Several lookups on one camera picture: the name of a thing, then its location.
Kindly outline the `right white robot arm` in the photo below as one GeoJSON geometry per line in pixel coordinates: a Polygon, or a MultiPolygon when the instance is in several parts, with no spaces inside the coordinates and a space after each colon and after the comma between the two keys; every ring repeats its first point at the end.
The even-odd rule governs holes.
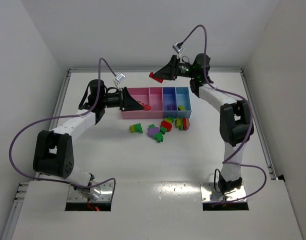
{"type": "Polygon", "coordinates": [[[246,142],[254,132],[248,101],[236,94],[225,93],[213,85],[209,77],[210,58],[203,53],[193,63],[182,62],[173,55],[170,61],[152,74],[157,81],[190,78],[190,89],[220,114],[220,136],[225,144],[224,161],[217,179],[217,192],[225,194],[241,187],[241,165],[246,142]]]}

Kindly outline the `lime lego brick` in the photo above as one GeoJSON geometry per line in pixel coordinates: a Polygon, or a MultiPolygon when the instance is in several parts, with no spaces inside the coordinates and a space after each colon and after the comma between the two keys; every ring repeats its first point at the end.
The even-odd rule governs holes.
{"type": "Polygon", "coordinates": [[[178,110],[179,110],[179,111],[184,111],[185,108],[184,108],[182,105],[179,105],[179,106],[178,106],[178,110]]]}

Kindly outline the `purple lego brick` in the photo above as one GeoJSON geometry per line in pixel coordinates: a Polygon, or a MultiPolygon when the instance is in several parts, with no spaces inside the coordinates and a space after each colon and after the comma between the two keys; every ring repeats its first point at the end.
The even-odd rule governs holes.
{"type": "Polygon", "coordinates": [[[168,111],[175,111],[176,110],[176,106],[174,104],[168,104],[167,105],[167,110],[168,111]]]}

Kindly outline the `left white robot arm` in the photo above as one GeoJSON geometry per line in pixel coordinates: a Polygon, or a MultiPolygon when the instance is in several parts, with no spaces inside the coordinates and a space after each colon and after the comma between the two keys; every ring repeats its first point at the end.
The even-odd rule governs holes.
{"type": "Polygon", "coordinates": [[[33,169],[44,175],[62,178],[73,185],[79,194],[89,200],[100,197],[95,177],[81,170],[74,161],[73,143],[88,128],[102,119],[106,108],[123,112],[140,111],[144,104],[136,101],[126,87],[111,92],[102,80],[91,80],[84,92],[75,117],[37,136],[33,169]]]}

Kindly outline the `red lego brick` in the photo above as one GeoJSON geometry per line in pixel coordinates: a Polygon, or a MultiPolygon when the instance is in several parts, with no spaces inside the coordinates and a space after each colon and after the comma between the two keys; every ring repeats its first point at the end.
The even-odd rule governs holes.
{"type": "Polygon", "coordinates": [[[149,77],[159,83],[162,83],[164,81],[162,78],[155,77],[153,72],[149,74],[149,77]]]}
{"type": "Polygon", "coordinates": [[[148,104],[145,104],[145,103],[143,103],[143,102],[138,102],[140,105],[142,105],[143,106],[143,108],[144,108],[144,110],[145,111],[150,111],[150,110],[152,110],[152,107],[150,106],[150,105],[148,105],[148,104]]]}

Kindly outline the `green and lime lego stack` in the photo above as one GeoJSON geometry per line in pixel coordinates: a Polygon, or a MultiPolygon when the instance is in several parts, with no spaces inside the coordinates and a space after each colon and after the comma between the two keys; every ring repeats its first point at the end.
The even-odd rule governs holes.
{"type": "Polygon", "coordinates": [[[129,127],[131,133],[143,133],[141,123],[133,124],[129,127]]]}

